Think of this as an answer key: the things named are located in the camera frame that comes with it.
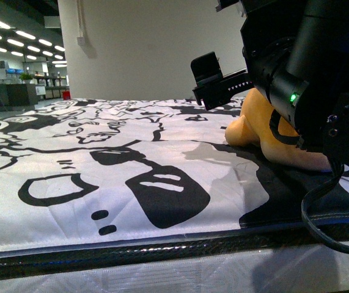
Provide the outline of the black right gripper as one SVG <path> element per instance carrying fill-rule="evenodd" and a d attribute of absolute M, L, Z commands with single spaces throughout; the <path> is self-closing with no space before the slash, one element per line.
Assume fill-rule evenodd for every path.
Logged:
<path fill-rule="evenodd" d="M 196 82 L 194 96 L 206 110 L 223 106 L 237 93 L 254 87 L 246 68 L 224 76 L 215 52 L 192 60 L 191 70 Z"/>

